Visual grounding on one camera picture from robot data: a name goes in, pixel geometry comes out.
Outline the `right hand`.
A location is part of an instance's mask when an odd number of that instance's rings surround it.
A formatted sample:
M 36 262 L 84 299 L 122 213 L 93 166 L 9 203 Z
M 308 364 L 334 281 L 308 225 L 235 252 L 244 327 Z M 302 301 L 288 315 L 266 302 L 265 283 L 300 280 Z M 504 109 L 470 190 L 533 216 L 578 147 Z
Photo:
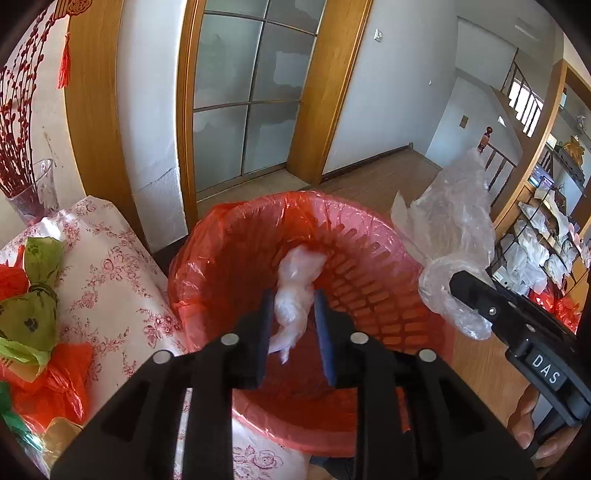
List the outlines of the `right hand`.
M 527 449 L 534 438 L 532 414 L 538 403 L 539 396 L 539 391 L 533 385 L 529 385 L 508 420 L 508 430 L 523 449 Z M 537 468 L 553 466 L 570 446 L 579 430 L 580 428 L 566 427 L 556 433 L 538 448 L 533 457 L 534 465 Z

